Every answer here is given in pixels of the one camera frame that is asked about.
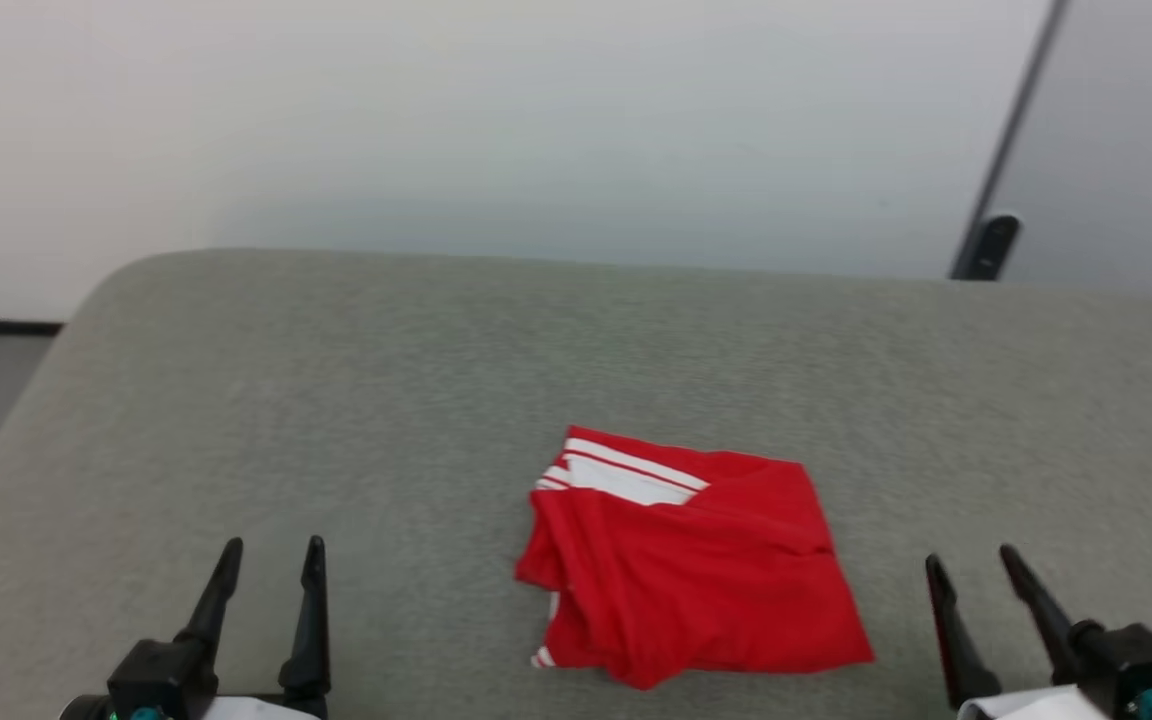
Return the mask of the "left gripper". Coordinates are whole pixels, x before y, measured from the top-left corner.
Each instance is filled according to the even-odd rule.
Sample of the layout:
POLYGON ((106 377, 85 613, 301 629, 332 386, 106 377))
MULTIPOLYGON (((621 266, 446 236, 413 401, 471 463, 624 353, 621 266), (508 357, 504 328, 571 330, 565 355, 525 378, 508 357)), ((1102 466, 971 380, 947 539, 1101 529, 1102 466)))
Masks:
MULTIPOLYGON (((228 602, 238 584, 243 552, 241 538, 225 543, 218 564, 187 624, 175 634, 175 642, 198 642, 207 651, 218 650, 228 602)), ((291 655, 279 670, 278 682, 285 700, 325 700, 332 691, 332 652, 326 547, 320 536, 308 541, 300 584, 303 597, 291 655)), ((59 720, 115 720, 115 708, 108 694, 82 694, 65 706, 59 720)))

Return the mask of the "red white basketball jersey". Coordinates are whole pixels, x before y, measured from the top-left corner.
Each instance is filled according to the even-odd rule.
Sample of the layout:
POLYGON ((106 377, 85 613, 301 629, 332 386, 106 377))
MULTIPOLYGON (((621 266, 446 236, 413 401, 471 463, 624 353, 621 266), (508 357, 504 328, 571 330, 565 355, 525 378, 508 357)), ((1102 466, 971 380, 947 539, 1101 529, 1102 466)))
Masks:
POLYGON ((649 691, 685 670, 876 659, 804 465, 571 427, 530 492, 515 575, 550 594, 530 664, 649 691))

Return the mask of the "grey fabric sofa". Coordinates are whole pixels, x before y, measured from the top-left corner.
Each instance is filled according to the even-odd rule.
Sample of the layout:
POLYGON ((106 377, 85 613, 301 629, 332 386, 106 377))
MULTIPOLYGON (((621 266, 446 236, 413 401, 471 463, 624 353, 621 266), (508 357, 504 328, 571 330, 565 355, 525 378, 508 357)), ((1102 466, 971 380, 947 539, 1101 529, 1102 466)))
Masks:
POLYGON ((273 691, 326 541, 332 720, 935 720, 938 553, 1007 688, 996 548, 1152 628, 1152 301, 1010 285, 211 250, 109 275, 0 429, 0 720, 169 638, 232 537, 223 691, 273 691), (803 464, 877 660, 641 694, 526 661, 513 579, 568 425, 803 464))

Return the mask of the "dark grey door frame strip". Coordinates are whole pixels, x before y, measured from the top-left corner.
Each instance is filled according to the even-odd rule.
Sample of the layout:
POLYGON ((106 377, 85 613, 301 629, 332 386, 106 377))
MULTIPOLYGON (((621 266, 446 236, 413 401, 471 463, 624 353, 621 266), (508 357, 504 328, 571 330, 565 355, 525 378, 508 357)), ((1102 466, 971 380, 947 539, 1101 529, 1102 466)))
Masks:
POLYGON ((986 173, 986 177, 983 179, 979 194, 975 197, 972 213, 968 218, 963 242, 960 243, 954 263, 952 263, 950 270, 948 270, 948 278, 952 281, 965 281, 964 272, 967 263, 970 253, 972 253, 975 241, 977 241, 980 223, 1000 214, 1018 217, 1011 213, 1011 211, 996 211, 996 196, 1000 192, 1002 182, 1005 182, 1011 154, 1014 154, 1015 147, 1018 145, 1021 129, 1026 123, 1030 106, 1034 103, 1038 88, 1041 86, 1044 70, 1046 70, 1053 47, 1059 41, 1061 28, 1064 24, 1064 18, 1068 17, 1071 3, 1073 0, 1048 0, 1041 26, 1039 26, 1036 41, 1028 55, 1023 76, 1021 76, 1018 91, 1015 92, 1010 109, 1007 111, 1005 128, 1002 128, 1002 132, 998 137, 996 149, 993 152, 988 172, 986 173))

